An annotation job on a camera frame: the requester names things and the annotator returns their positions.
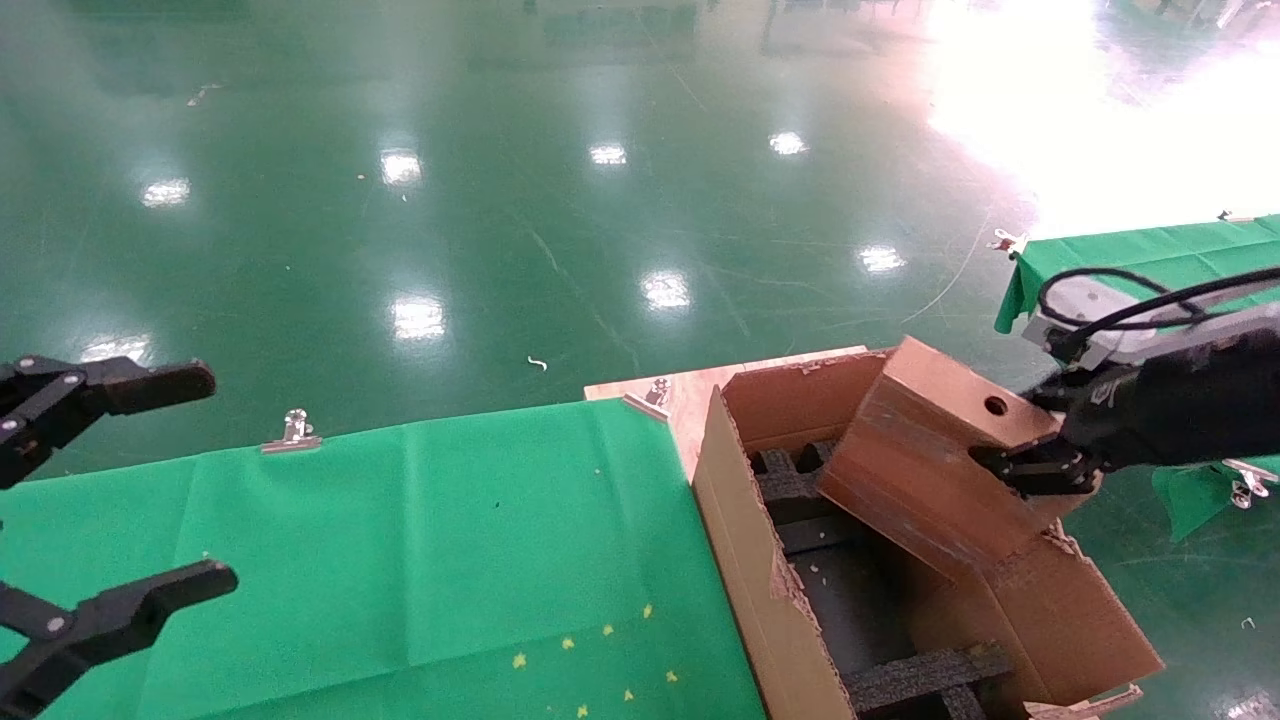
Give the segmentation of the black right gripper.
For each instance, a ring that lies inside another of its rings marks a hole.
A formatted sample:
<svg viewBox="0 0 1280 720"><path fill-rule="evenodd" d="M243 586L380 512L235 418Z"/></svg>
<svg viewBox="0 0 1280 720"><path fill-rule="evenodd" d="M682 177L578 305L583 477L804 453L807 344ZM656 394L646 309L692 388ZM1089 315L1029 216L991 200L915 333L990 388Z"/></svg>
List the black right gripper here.
<svg viewBox="0 0 1280 720"><path fill-rule="evenodd" d="M1064 414L1061 437L1011 448L972 446L969 456L1021 497L1091 495L1101 465L1180 466L1279 451L1279 345L1254 331L1229 345L1111 366L1071 398L1064 386L1020 393Z"/></svg>

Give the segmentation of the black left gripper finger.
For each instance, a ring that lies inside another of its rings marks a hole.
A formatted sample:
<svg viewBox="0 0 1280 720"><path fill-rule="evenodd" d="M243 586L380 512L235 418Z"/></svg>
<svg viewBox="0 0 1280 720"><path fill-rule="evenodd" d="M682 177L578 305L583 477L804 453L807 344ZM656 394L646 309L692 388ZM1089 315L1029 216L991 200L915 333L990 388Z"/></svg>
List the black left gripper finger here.
<svg viewBox="0 0 1280 720"><path fill-rule="evenodd" d="M3 626L26 646L3 662L3 717L38 717L95 667L152 647L173 614L238 584L236 571L212 559L108 588L73 609L4 583Z"/></svg>
<svg viewBox="0 0 1280 720"><path fill-rule="evenodd" d="M129 357L64 363L27 355L1 366L1 487L28 480L58 450L104 416L150 413L209 398L198 359L141 366Z"/></svg>

